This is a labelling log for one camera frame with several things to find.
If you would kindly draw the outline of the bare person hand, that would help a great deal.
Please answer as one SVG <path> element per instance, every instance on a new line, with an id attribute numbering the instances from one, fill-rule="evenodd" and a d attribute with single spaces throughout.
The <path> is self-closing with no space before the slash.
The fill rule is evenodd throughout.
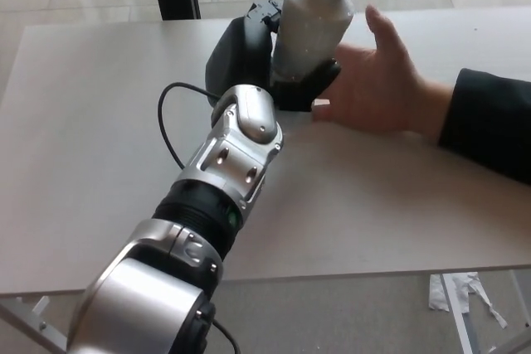
<path id="1" fill-rule="evenodd" d="M 341 44 L 341 71 L 312 107 L 315 122 L 366 133 L 415 133 L 437 143 L 453 87 L 422 77 L 391 20 L 374 6 L 365 9 L 376 47 Z"/>

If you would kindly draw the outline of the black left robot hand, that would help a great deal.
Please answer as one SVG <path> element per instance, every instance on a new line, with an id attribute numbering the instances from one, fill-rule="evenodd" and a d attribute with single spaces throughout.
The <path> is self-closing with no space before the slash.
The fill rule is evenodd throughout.
<path id="1" fill-rule="evenodd" d="M 309 112 L 314 100 L 339 75 L 340 64 L 328 58 L 299 82 L 271 81 L 271 35 L 278 32 L 281 10 L 276 0 L 258 0 L 244 16 L 230 22 L 206 64 L 205 86 L 211 106 L 232 86 L 249 84 L 269 92 L 280 111 Z"/>

